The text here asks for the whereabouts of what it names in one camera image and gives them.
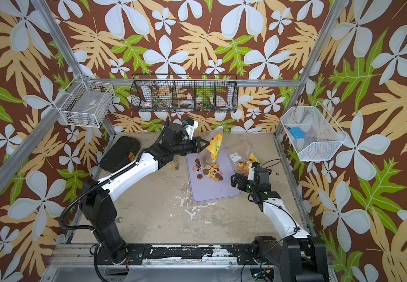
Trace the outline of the ziploc bag with yellow cookies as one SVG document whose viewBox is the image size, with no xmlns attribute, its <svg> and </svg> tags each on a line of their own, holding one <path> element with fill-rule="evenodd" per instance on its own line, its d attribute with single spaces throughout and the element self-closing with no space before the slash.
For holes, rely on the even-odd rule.
<svg viewBox="0 0 407 282">
<path fill-rule="evenodd" d="M 208 169 L 216 164 L 223 141 L 223 126 L 217 126 L 206 138 L 209 145 L 200 153 L 202 169 Z"/>
</svg>

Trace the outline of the ziploc bag with brown items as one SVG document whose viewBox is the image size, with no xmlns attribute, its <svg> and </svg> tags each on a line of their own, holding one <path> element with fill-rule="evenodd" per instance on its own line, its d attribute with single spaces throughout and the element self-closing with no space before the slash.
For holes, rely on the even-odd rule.
<svg viewBox="0 0 407 282">
<path fill-rule="evenodd" d="M 175 171 L 180 168 L 180 159 L 178 156 L 174 156 L 173 160 L 169 162 L 169 168 Z"/>
</svg>

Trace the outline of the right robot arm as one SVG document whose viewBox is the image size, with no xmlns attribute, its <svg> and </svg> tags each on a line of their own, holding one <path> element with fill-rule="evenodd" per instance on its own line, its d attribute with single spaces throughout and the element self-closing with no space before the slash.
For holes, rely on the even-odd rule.
<svg viewBox="0 0 407 282">
<path fill-rule="evenodd" d="M 271 170 L 263 167 L 249 169 L 249 175 L 234 174 L 231 185 L 248 194 L 248 201 L 256 204 L 276 229 L 280 239 L 257 236 L 252 242 L 252 258 L 271 266 L 270 274 L 261 279 L 272 282 L 328 282 L 329 269 L 324 242 L 311 236 L 293 218 L 280 195 L 272 190 Z"/>
</svg>

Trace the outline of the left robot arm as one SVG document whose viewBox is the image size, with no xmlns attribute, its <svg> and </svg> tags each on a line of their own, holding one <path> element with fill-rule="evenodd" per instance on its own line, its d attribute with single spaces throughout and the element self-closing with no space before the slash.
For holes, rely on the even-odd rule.
<svg viewBox="0 0 407 282">
<path fill-rule="evenodd" d="M 138 157 L 111 175 L 93 182 L 82 194 L 73 200 L 61 213 L 59 225 L 64 230 L 90 230 L 98 244 L 114 264 L 126 260 L 126 242 L 122 239 L 115 219 L 117 210 L 114 202 L 133 184 L 158 171 L 175 156 L 200 153 L 209 142 L 194 136 L 199 123 L 188 119 L 181 124 L 166 122 L 157 140 L 143 149 Z M 76 204 L 80 205 L 82 214 L 89 225 L 70 226 L 64 222 L 67 213 Z"/>
</svg>

